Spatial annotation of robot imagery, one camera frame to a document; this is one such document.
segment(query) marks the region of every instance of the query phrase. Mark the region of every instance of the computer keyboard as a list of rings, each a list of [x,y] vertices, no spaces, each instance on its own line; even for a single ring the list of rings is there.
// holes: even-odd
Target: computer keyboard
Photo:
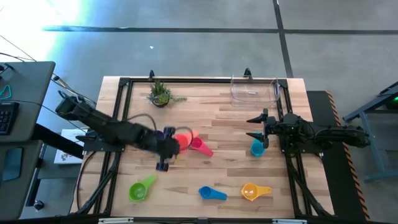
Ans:
[[[10,135],[18,107],[19,103],[0,103],[0,135]]]

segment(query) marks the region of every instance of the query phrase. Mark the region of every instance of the succulent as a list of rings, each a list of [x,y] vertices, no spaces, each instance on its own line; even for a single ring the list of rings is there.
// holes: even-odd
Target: succulent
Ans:
[[[170,96],[167,93],[162,93],[158,96],[157,98],[157,102],[159,102],[159,104],[164,104],[169,102]]]
[[[181,102],[181,101],[187,100],[187,97],[174,97],[174,96],[171,96],[170,98],[173,100],[173,102]]]
[[[154,96],[159,96],[162,93],[164,93],[165,91],[169,91],[169,90],[167,89],[166,85],[164,85],[164,83],[160,82],[160,80],[156,80],[155,85],[150,86],[150,92]]]
[[[174,97],[169,89],[160,80],[156,80],[154,85],[150,86],[150,94],[147,99],[157,105],[168,103],[169,100],[181,102],[187,100],[186,97]]]

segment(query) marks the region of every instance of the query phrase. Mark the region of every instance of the gray floor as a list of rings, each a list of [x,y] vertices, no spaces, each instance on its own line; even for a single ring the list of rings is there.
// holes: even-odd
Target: gray floor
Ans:
[[[106,75],[230,76],[250,67],[257,77],[286,77],[278,34],[42,32],[40,26],[216,27],[275,29],[272,0],[7,1],[0,12],[6,38],[96,100]],[[286,29],[398,29],[394,0],[279,0]],[[24,20],[9,19],[21,15]],[[330,90],[340,116],[397,81],[398,35],[286,35],[293,75],[308,90]],[[0,39],[2,51],[23,56]],[[51,84],[44,105],[60,101]],[[39,123],[60,131],[70,124],[43,110]],[[369,149],[351,150],[359,179],[374,171]],[[374,221],[397,222],[398,178],[361,183]],[[73,181],[43,184],[40,199],[54,205],[34,215],[64,214]],[[33,217],[24,210],[23,218]]]

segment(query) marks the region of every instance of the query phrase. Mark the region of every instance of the green measuring cup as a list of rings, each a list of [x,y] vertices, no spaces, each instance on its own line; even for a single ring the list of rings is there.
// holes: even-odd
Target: green measuring cup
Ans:
[[[129,196],[130,200],[133,201],[141,201],[145,199],[145,196],[148,193],[148,188],[153,184],[153,182],[156,180],[157,176],[156,175],[151,175],[145,180],[142,180],[138,183],[133,184],[130,187],[129,191]]]

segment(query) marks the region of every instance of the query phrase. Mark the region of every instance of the paper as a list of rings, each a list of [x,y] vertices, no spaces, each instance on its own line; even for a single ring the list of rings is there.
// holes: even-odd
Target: paper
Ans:
[[[78,139],[76,138],[76,136],[82,135],[85,135],[85,132],[79,129],[63,129],[61,132],[62,137],[76,142],[81,146],[84,146],[84,143],[81,141],[77,142]],[[55,155],[54,164],[81,164],[81,159],[64,153],[63,151],[58,149]]]

